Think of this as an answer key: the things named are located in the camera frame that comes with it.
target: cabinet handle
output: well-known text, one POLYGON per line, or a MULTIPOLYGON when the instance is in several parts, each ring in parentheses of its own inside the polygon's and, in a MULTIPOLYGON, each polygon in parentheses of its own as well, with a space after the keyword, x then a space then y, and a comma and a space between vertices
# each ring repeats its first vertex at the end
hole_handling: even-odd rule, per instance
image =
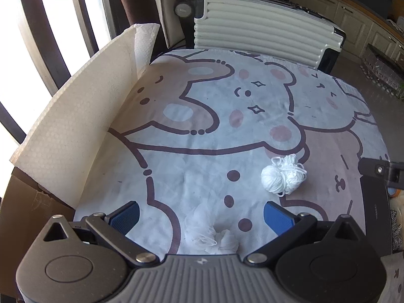
POLYGON ((331 1, 331 0, 326 0, 326 1, 331 2, 332 4, 335 4, 335 2, 334 2, 334 1, 331 1))
POLYGON ((350 12, 351 14, 353 14, 353 12, 352 12, 351 10, 345 8, 344 6, 341 6, 341 8, 344 9, 344 10, 346 10, 346 11, 348 11, 348 12, 350 12))

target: bed sheet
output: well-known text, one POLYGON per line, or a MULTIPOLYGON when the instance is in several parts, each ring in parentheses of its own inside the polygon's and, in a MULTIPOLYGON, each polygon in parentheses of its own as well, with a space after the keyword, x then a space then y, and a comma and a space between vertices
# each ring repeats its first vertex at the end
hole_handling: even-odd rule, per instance
POLYGON ((241 257, 276 237, 263 208, 275 201, 319 220, 351 214, 365 231, 358 161, 388 159, 366 102, 344 81, 270 56, 175 50, 138 80, 88 175, 75 220, 130 200, 139 222, 127 236, 162 258, 193 254, 184 219, 209 205, 241 257), (296 154, 308 172, 291 195, 266 192, 270 158, 296 154))

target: window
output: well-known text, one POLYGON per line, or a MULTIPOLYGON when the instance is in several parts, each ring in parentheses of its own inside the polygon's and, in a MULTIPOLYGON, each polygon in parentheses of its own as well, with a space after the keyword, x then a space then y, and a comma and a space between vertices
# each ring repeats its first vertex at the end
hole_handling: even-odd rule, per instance
POLYGON ((90 59, 73 0, 42 1, 60 53, 70 74, 73 75, 90 59))
POLYGON ((28 133, 49 103, 45 87, 17 26, 14 0, 0 0, 0 102, 28 133))
POLYGON ((111 40, 102 0, 85 0, 85 2, 95 40, 101 50, 111 40))

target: white yarn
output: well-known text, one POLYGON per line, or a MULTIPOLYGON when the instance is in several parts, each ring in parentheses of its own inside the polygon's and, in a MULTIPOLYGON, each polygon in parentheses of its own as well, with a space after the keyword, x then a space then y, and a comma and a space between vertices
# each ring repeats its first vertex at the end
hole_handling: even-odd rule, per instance
POLYGON ((192 254, 234 254, 238 240, 229 231, 217 233, 213 217, 206 203, 200 204, 185 218, 185 242, 192 254))
POLYGON ((295 154, 282 157, 272 157, 272 165, 261 172, 261 182, 265 190, 279 197, 289 195, 306 180, 307 171, 297 162, 295 154))

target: paper towel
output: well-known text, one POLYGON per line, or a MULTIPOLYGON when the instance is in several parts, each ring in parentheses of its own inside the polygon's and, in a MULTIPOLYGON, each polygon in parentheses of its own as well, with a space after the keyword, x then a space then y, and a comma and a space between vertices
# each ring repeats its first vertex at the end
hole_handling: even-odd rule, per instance
POLYGON ((10 161, 76 208, 92 162, 150 62, 158 24, 135 24, 97 52, 52 97, 10 161))

